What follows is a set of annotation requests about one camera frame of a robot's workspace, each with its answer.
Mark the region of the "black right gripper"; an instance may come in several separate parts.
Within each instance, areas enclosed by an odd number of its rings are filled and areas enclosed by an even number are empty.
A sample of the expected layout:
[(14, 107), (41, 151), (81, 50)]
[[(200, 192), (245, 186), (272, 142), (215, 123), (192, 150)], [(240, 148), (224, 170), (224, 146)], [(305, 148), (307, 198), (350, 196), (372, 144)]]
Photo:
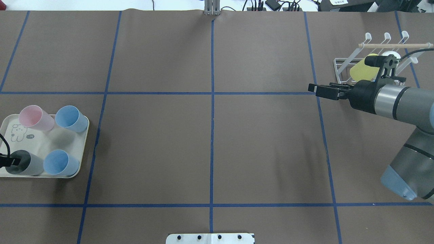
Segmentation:
[(375, 112), (375, 99), (382, 88), (377, 82), (361, 80), (353, 87), (347, 84), (330, 83), (329, 85), (318, 85), (310, 83), (308, 91), (316, 96), (338, 101), (348, 99), (353, 109), (364, 112)]

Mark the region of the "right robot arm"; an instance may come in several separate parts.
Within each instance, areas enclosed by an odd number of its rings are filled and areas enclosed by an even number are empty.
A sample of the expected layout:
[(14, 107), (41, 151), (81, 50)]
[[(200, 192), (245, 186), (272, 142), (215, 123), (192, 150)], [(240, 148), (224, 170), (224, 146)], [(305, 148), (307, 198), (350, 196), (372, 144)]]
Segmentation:
[(310, 84), (338, 200), (433, 203), (433, 91), (391, 82)]

